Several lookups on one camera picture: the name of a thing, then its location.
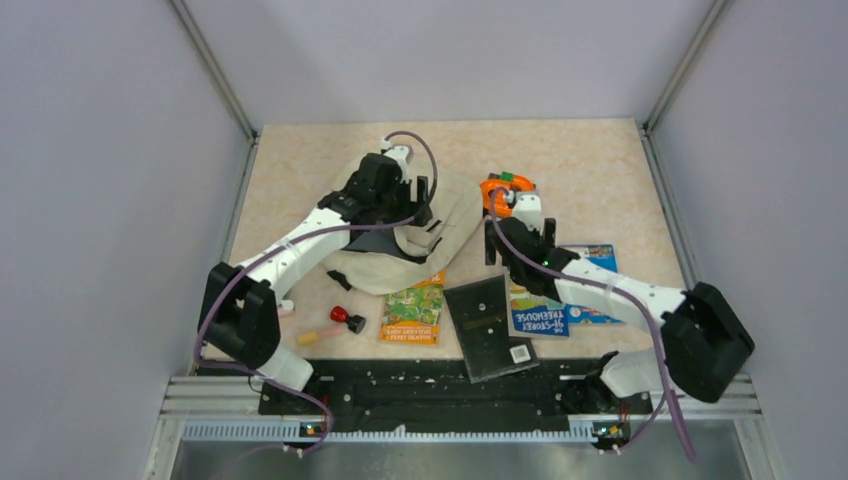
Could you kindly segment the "beige canvas student bag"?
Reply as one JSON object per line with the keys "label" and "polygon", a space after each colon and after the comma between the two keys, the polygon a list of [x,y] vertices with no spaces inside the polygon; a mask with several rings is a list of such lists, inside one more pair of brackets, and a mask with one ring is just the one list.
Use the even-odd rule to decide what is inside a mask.
{"label": "beige canvas student bag", "polygon": [[482,196],[470,177],[440,166],[425,226],[363,232],[321,262],[340,285],[371,295],[404,290],[444,270],[478,228]]}

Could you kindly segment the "blue 91-storey treehouse book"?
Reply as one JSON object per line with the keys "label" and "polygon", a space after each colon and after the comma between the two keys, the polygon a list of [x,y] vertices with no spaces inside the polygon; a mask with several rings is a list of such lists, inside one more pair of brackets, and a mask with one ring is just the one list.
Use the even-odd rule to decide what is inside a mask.
{"label": "blue 91-storey treehouse book", "polygon": [[525,287],[508,284],[511,336],[524,338],[566,339],[570,337],[568,308],[565,304],[531,294]]}

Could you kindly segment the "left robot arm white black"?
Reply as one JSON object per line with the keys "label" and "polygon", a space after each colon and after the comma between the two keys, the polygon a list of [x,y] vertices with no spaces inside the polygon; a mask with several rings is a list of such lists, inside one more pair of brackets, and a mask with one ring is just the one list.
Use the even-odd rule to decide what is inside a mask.
{"label": "left robot arm white black", "polygon": [[325,195],[289,234],[251,259],[221,262],[208,275],[197,347],[209,344],[252,375],[279,385],[297,413],[319,404],[312,365],[281,340],[278,310],[291,288],[321,261],[365,232],[422,226],[436,181],[408,173],[408,145],[382,147],[360,161],[343,187]]}

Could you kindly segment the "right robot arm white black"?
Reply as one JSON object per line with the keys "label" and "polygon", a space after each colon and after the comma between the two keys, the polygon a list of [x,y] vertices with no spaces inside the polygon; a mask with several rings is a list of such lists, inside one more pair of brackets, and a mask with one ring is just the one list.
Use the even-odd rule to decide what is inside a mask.
{"label": "right robot arm white black", "polygon": [[650,347],[612,354],[586,385],[589,404],[612,412],[649,390],[718,402],[756,344],[722,292],[698,282],[689,289],[639,281],[554,245],[542,229],[517,218],[487,220],[485,255],[531,294],[597,310],[651,337]]}

